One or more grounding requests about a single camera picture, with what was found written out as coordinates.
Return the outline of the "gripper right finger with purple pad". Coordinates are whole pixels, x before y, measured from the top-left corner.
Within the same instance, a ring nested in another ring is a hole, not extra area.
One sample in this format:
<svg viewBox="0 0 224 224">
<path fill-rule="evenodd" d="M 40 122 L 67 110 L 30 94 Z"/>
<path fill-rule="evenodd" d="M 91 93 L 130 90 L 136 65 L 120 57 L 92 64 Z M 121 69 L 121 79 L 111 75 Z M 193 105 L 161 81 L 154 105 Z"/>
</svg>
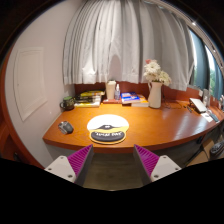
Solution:
<svg viewBox="0 0 224 224">
<path fill-rule="evenodd" d="M 138 145 L 134 146 L 133 155 L 144 184 L 157 181 L 180 170 L 180 167 L 167 155 L 158 156 Z"/>
</svg>

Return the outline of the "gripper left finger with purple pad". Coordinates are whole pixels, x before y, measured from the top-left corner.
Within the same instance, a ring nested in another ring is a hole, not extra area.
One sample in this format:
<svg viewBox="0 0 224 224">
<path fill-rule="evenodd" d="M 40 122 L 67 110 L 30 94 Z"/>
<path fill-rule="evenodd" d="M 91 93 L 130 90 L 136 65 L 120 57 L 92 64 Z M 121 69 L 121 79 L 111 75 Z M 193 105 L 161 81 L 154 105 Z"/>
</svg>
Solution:
<svg viewBox="0 0 224 224">
<path fill-rule="evenodd" d="M 66 156 L 59 156 L 54 160 L 46 171 L 68 180 L 76 185 L 82 186 L 93 158 L 93 146 L 86 146 L 75 153 Z"/>
</svg>

